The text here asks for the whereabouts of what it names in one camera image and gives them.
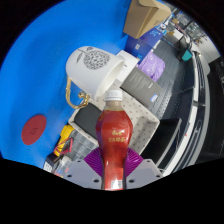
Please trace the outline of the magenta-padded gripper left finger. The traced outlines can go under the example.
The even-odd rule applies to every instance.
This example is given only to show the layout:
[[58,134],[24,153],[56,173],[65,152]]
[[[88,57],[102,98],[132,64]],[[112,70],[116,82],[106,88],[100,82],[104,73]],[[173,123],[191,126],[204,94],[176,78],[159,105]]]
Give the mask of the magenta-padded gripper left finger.
[[64,178],[83,188],[102,188],[102,160],[98,148],[91,151],[84,159],[73,161]]

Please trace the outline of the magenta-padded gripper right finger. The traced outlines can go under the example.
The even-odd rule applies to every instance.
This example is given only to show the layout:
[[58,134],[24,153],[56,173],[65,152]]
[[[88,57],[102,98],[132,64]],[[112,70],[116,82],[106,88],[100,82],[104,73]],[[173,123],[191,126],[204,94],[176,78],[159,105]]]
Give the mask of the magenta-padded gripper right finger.
[[137,152],[128,149],[126,157],[126,188],[146,186],[163,177],[151,159],[143,159]]

